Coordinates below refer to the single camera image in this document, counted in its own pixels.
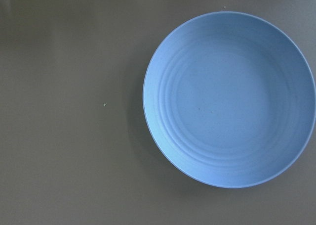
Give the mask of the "blue round plate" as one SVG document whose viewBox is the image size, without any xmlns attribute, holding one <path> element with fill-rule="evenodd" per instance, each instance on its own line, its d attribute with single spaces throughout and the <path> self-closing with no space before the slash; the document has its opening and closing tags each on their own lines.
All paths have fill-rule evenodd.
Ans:
<svg viewBox="0 0 316 225">
<path fill-rule="evenodd" d="M 150 134 L 185 175 L 223 188 L 272 180 L 304 151 L 316 86 L 297 45 L 241 12 L 207 13 L 170 32 L 143 84 Z"/>
</svg>

